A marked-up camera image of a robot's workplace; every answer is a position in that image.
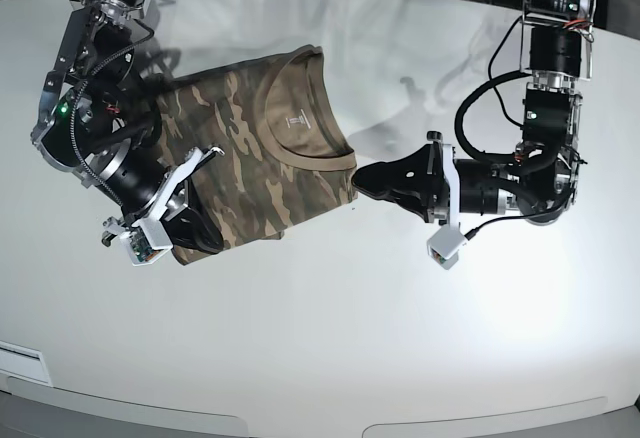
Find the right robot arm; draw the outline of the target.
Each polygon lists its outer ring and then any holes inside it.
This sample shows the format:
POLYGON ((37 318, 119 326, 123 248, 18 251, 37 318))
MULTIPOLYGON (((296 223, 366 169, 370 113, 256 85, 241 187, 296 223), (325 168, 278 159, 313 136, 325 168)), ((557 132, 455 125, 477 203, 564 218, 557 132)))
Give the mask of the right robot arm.
POLYGON ((50 166, 118 206, 101 241, 120 241, 134 265, 176 247, 220 252, 221 234, 192 177, 221 149, 192 148, 175 166, 152 152, 162 118, 135 64, 136 50, 154 36, 143 21, 150 0, 69 1, 73 11, 43 85, 32 144, 50 166))

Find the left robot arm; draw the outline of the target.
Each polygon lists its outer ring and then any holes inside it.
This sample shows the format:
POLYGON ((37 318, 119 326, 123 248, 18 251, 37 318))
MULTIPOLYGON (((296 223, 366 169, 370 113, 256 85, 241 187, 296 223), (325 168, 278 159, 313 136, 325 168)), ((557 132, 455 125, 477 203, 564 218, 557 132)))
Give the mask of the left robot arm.
POLYGON ((517 69, 489 75, 455 113, 454 135, 464 157, 432 131, 418 151, 360 168, 353 186, 441 226, 458 223, 462 214, 487 215, 493 222, 555 222, 574 203, 585 163, 578 151, 583 97, 577 83, 593 73, 596 8, 597 0, 521 0, 517 69), (469 109, 486 93, 520 79, 527 86, 519 142, 509 153, 480 150, 465 132, 469 109))

